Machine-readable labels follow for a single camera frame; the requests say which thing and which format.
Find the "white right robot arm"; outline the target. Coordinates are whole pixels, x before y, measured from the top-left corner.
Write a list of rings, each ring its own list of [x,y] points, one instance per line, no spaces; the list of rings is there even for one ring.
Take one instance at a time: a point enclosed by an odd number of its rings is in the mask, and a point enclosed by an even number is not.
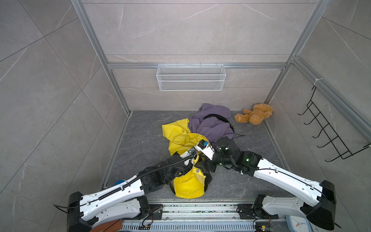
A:
[[[276,215],[296,216],[324,230],[334,230],[336,213],[335,186],[329,181],[312,181],[280,168],[252,151],[240,150],[228,137],[215,145],[201,140],[197,150],[205,156],[206,167],[214,172],[217,165],[262,179],[291,193],[291,198],[260,194],[252,205],[255,217],[269,219]]]

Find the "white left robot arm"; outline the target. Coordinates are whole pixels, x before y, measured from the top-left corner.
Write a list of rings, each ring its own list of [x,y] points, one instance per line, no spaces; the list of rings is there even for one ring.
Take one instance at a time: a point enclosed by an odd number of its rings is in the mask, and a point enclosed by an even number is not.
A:
[[[197,150],[192,148],[182,155],[174,153],[170,158],[147,167],[132,178],[100,192],[83,195],[75,192],[70,195],[67,206],[55,207],[66,213],[69,232],[90,232],[106,221],[114,220],[110,212],[126,201],[143,198],[169,185],[177,177],[192,170]]]

